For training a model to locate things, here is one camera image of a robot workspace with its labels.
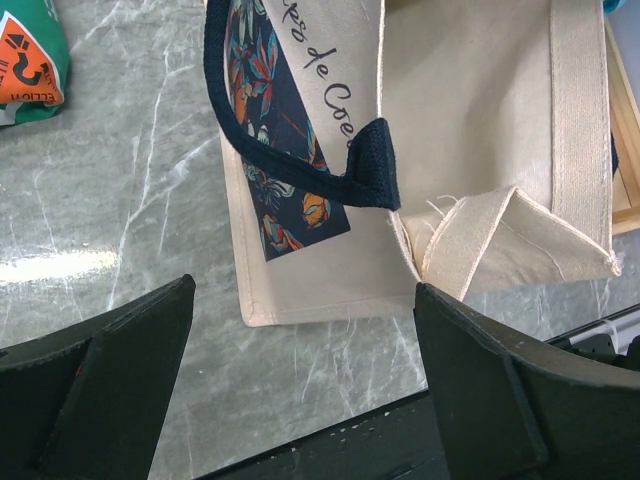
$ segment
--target marble countertop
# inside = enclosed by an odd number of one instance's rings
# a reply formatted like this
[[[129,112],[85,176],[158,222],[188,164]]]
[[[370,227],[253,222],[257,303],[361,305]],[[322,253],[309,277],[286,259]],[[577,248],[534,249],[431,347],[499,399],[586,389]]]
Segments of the marble countertop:
[[[0,130],[0,347],[191,273],[193,328],[150,478],[187,480],[425,387],[410,318],[249,329],[240,319],[201,0],[56,0],[68,104]],[[640,302],[623,276],[468,299],[549,338]]]

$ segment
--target orange sticker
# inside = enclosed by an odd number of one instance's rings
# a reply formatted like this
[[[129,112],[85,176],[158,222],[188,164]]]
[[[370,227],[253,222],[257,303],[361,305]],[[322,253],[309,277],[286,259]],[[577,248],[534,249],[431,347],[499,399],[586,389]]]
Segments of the orange sticker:
[[[63,101],[53,60],[24,25],[5,12],[0,20],[0,104],[44,102],[53,106]]]

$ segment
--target bag handle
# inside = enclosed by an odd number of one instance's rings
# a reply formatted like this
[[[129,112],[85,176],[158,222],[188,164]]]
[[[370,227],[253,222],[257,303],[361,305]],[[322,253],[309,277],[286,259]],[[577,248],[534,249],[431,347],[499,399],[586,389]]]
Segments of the bag handle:
[[[354,207],[400,208],[395,154],[384,118],[353,138],[344,175],[321,172],[303,159],[253,138],[231,108],[224,80],[224,46],[231,0],[209,0],[204,34],[204,72],[220,128],[242,158],[267,175],[328,200]]]

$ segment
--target dark blue floral fabric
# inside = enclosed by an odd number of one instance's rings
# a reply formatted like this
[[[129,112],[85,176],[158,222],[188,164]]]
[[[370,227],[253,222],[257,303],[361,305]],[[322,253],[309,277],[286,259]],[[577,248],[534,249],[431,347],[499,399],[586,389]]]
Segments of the dark blue floral fabric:
[[[261,0],[234,0],[227,29],[231,103],[251,136],[327,171]],[[350,230],[344,207],[243,161],[267,261]]]
[[[626,0],[604,0],[604,13],[609,15],[624,4]]]

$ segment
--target tote bag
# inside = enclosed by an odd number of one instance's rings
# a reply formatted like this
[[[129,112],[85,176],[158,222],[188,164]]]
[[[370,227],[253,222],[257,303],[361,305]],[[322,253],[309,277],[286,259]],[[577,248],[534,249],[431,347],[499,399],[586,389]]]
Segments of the tote bag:
[[[205,30],[247,325],[619,274],[600,0],[209,0]]]

